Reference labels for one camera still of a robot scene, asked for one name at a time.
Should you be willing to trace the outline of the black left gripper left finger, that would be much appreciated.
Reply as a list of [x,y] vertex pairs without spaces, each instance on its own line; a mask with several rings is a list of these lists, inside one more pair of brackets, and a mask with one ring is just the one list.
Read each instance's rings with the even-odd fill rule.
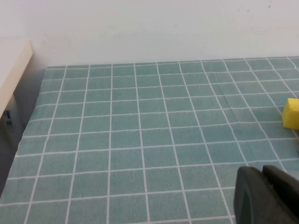
[[237,224],[293,224],[262,174],[255,167],[237,171],[234,213]]

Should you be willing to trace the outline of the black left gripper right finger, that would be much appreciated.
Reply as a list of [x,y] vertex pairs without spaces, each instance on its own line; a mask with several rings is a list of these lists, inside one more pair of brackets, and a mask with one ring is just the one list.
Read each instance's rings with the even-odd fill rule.
[[264,165],[262,174],[268,181],[284,213],[299,223],[299,181],[279,168]]

